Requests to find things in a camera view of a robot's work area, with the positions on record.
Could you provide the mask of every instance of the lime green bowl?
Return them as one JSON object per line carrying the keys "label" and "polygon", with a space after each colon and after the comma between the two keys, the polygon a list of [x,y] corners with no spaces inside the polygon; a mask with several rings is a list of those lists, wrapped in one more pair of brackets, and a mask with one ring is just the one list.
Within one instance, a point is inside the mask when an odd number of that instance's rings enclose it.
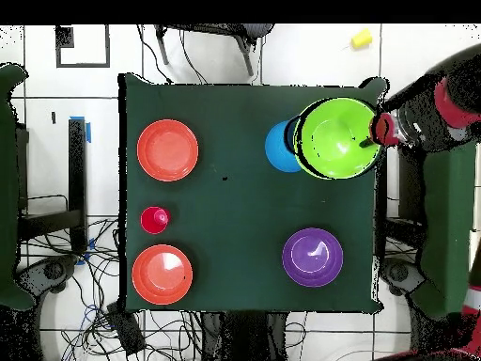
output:
{"label": "lime green bowl", "polygon": [[375,115],[368,105],[350,98],[313,105],[303,111],[294,133],[296,159],[306,172],[321,179],[349,179],[376,162],[380,145],[360,147]]}

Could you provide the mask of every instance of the dark green tablecloth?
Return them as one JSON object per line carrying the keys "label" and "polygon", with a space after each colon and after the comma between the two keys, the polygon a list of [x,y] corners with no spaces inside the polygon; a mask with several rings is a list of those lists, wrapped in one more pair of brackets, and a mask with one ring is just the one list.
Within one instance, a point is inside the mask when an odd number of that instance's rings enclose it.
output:
{"label": "dark green tablecloth", "polygon": [[[322,98],[376,103],[383,82],[365,88],[294,86],[154,86],[133,75],[127,87],[127,309],[375,312],[371,300],[375,173],[351,180],[319,180],[282,173],[268,162],[270,128]],[[185,123],[197,137],[199,158],[186,178],[161,182],[136,157],[140,133],[155,120]],[[159,235],[145,233],[149,206],[172,213]],[[284,243],[301,228],[331,231],[344,250],[337,279],[323,288],[297,285],[285,273]],[[194,281],[171,306],[155,306],[135,291],[136,257],[172,244],[191,261]]]}

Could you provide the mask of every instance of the floor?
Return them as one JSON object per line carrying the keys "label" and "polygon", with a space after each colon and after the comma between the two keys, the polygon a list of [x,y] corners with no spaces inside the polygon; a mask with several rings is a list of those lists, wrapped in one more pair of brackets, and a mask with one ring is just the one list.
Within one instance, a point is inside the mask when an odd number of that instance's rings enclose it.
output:
{"label": "floor", "polygon": [[[350,38],[367,27],[372,43],[360,50],[349,47]],[[104,63],[105,27],[75,25],[74,48],[62,49],[63,63]],[[176,83],[198,83],[186,62],[177,31],[165,35],[170,64],[162,63],[152,25],[142,26],[146,44],[159,59],[161,70]],[[89,237],[95,237],[104,219],[118,215],[118,114],[117,81],[120,72],[134,72],[152,83],[161,84],[155,59],[143,46],[135,25],[109,25],[109,68],[57,68],[53,26],[0,26],[0,63],[24,65],[29,77],[17,86],[12,104],[18,120],[30,131],[28,194],[46,196],[68,194],[68,118],[83,116],[91,125],[87,143],[87,213]],[[255,77],[250,78],[241,52],[232,38],[197,33],[185,34],[186,51],[194,66],[209,83],[250,83],[260,85],[358,86],[370,76],[390,81],[390,94],[409,84],[449,55],[479,43],[481,30],[475,24],[277,24],[263,46],[252,53]],[[388,212],[396,216],[396,151],[389,152]],[[476,186],[481,173],[476,173]],[[481,216],[476,195],[473,242],[479,240]],[[30,213],[55,212],[65,206],[61,197],[29,201]],[[23,243],[21,267],[52,253],[50,249]],[[97,247],[115,251],[112,234],[104,234]],[[92,256],[99,266],[102,259]],[[109,263],[110,275],[102,278],[105,302],[118,295],[118,264]],[[82,287],[84,301],[93,303],[92,278],[85,265],[77,265],[75,278]],[[42,347],[48,361],[60,361],[67,347],[65,336],[74,337],[82,328],[85,306],[74,281],[58,295],[49,294],[40,323]],[[292,323],[286,339],[289,361],[367,361],[404,351],[410,344],[410,320],[404,298],[394,297],[380,282],[379,299],[384,310],[376,315],[291,313],[288,322],[299,322],[307,331],[301,344],[301,327]],[[179,319],[177,312],[141,312],[139,324],[153,347],[185,346],[188,337],[172,323],[158,333],[158,325]],[[183,353],[192,359],[192,346]],[[178,352],[171,352],[178,358]],[[129,358],[113,354],[112,361],[166,361],[150,350]],[[105,361],[98,357],[92,361]]]}

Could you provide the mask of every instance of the red cup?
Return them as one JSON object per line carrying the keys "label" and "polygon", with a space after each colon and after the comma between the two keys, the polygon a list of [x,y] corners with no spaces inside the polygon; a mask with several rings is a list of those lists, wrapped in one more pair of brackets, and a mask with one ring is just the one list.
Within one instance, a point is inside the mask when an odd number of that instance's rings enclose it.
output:
{"label": "red cup", "polygon": [[170,220],[170,213],[165,208],[151,206],[140,216],[140,224],[149,234],[159,234],[164,231]]}

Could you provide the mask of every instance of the red plate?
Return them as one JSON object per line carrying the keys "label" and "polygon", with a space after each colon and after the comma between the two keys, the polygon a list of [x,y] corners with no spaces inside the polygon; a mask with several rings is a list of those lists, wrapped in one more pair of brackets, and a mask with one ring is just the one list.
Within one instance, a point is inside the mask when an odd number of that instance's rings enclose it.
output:
{"label": "red plate", "polygon": [[192,284],[191,262],[176,247],[154,245],[142,252],[132,267],[132,282],[138,294],[154,305],[171,305]]}
{"label": "red plate", "polygon": [[137,142],[137,158],[149,176],[175,181],[187,176],[197,162],[194,133],[177,120],[157,120],[148,125]]}

